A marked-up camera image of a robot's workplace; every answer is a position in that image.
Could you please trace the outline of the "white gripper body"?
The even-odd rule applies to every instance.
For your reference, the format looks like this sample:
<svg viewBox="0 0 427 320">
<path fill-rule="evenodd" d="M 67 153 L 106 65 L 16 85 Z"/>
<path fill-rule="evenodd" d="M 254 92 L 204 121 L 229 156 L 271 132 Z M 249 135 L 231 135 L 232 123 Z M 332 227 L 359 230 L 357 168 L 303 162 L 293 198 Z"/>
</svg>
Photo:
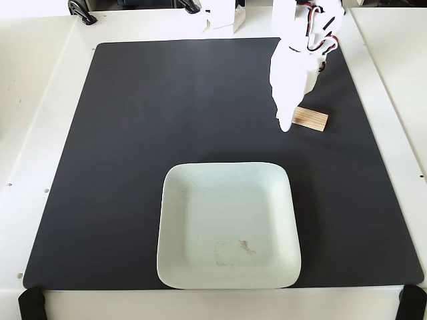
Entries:
<svg viewBox="0 0 427 320">
<path fill-rule="evenodd" d="M 278 37 L 296 53 L 316 58 L 318 71 L 338 48 L 338 31 L 344 17 L 341 1 L 274 1 L 272 23 Z"/>
</svg>

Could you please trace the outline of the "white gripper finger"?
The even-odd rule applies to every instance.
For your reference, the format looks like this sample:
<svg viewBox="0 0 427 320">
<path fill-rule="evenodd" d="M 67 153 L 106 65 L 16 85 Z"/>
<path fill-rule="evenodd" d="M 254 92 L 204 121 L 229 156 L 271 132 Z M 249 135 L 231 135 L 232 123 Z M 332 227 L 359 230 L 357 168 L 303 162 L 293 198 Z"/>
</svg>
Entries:
<svg viewBox="0 0 427 320">
<path fill-rule="evenodd" d="M 296 107 L 313 88 L 312 73 L 307 59 L 271 60 L 270 85 L 283 132 L 290 130 Z"/>
<path fill-rule="evenodd" d="M 314 69 L 308 69 L 307 70 L 307 78 L 306 78 L 306 84 L 305 84 L 305 94 L 311 92 L 316 84 L 318 75 L 319 75 L 318 68 Z"/>
</svg>

